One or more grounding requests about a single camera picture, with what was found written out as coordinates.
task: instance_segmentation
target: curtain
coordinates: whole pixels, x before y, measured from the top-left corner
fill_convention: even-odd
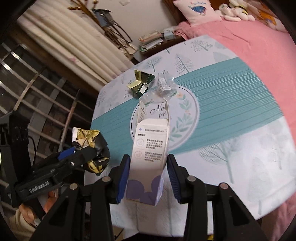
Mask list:
[[[69,0],[37,0],[17,22],[47,52],[100,91],[133,63],[69,6]]]

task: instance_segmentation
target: wall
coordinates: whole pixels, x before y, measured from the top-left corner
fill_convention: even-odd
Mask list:
[[[110,10],[114,20],[129,34],[137,47],[139,37],[144,34],[176,25],[161,0],[130,0],[126,6],[122,6],[119,0],[100,0],[96,9]]]

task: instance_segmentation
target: pink bedsheet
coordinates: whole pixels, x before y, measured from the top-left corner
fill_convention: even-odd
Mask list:
[[[236,53],[273,94],[296,143],[296,46],[289,34],[255,22],[209,22],[191,27],[179,24],[185,39],[207,34]],[[262,228],[271,241],[278,240],[296,214],[296,194],[263,218]]]

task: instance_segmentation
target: clear plastic packaging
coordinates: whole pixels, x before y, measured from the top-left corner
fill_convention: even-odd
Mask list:
[[[169,73],[159,74],[148,86],[148,92],[140,98],[145,105],[153,102],[167,101],[174,95],[177,95],[177,84],[174,82],[174,77]]]

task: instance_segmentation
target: wooden headboard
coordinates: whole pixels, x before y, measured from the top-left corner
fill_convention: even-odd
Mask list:
[[[177,24],[179,24],[182,21],[186,21],[186,18],[180,12],[180,10],[173,4],[173,1],[175,0],[163,0],[163,2],[166,4],[171,14],[173,15],[174,19],[176,20]],[[211,2],[212,8],[214,10],[218,9],[222,3],[226,3],[226,4],[229,3],[228,0],[209,0],[209,1]]]

